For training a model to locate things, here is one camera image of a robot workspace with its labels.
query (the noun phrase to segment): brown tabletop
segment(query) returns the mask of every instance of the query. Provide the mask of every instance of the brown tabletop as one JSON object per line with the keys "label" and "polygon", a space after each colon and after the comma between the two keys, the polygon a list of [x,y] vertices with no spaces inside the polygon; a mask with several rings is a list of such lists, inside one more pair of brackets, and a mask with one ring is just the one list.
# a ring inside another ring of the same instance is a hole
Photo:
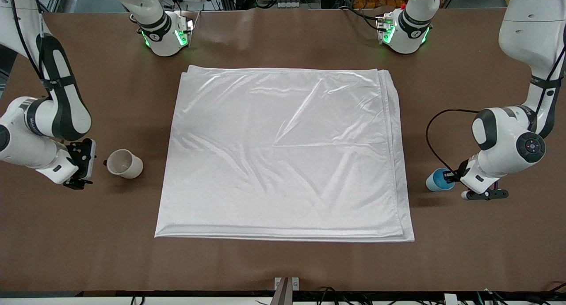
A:
{"label": "brown tabletop", "polygon": [[[204,12],[192,48],[157,57],[126,14],[48,15],[93,118],[93,185],[52,184],[29,168],[0,163],[2,290],[264,290],[295,276],[301,289],[541,290],[566,280],[566,119],[558,101],[548,154],[502,179],[505,200],[465,202],[464,187],[426,190],[441,165],[428,150],[428,120],[445,108],[524,102],[529,68],[502,53],[503,10],[446,9],[415,54],[378,45],[352,13],[301,9]],[[290,243],[154,239],[172,112],[189,65],[388,69],[401,102],[414,243]],[[26,59],[16,61],[0,105],[39,96]],[[431,142],[453,166],[478,151],[471,114],[445,114]],[[134,180],[103,160],[128,148],[144,160]]]}

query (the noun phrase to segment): folded white fabric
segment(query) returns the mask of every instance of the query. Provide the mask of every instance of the folded white fabric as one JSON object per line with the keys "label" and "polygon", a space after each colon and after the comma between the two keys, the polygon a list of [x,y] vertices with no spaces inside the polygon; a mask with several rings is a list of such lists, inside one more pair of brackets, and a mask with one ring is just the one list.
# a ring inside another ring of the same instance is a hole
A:
{"label": "folded white fabric", "polygon": [[388,71],[182,74],[156,237],[414,240]]}

